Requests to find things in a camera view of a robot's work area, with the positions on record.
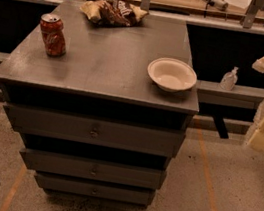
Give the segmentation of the white paper bowl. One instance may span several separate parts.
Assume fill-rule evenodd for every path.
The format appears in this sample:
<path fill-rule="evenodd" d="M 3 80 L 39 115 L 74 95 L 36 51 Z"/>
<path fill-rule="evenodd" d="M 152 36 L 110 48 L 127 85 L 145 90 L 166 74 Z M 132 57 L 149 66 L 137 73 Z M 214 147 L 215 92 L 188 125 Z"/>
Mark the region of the white paper bowl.
<path fill-rule="evenodd" d="M 148 65 L 147 72 L 154 83 L 164 91 L 186 91 L 196 85 L 197 76 L 191 66 L 180 60 L 160 58 Z"/>

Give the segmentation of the red coke can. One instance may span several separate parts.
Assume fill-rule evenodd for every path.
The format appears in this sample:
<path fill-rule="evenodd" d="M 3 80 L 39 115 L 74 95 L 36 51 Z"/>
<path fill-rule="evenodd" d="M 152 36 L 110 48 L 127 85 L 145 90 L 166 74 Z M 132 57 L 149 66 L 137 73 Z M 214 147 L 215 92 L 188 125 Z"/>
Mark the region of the red coke can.
<path fill-rule="evenodd" d="M 40 28 L 45 45 L 45 52 L 50 56 L 62 56 L 66 51 L 64 24 L 62 19 L 54 13 L 46 13 L 41 16 Z"/>

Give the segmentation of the hand sanitizer bottle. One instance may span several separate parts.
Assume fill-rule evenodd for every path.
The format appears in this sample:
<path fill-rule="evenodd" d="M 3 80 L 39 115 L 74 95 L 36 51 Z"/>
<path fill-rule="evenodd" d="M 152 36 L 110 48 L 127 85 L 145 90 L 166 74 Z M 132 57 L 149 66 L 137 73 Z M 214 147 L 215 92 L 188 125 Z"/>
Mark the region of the hand sanitizer bottle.
<path fill-rule="evenodd" d="M 222 80 L 220 81 L 221 89 L 224 89 L 225 91 L 229 91 L 235 87 L 235 83 L 237 83 L 237 77 L 238 77 L 237 72 L 238 72 L 238 67 L 234 67 L 232 71 L 225 73 L 225 75 L 222 77 Z"/>

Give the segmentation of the brown chip bag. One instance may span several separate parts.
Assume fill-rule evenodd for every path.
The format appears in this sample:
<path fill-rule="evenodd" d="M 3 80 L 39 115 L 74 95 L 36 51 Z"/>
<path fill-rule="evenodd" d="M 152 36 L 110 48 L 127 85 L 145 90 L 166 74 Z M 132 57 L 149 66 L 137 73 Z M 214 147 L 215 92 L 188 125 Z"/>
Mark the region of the brown chip bag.
<path fill-rule="evenodd" d="M 86 1 L 80 10 L 99 27 L 132 27 L 148 15 L 148 11 L 124 0 Z"/>

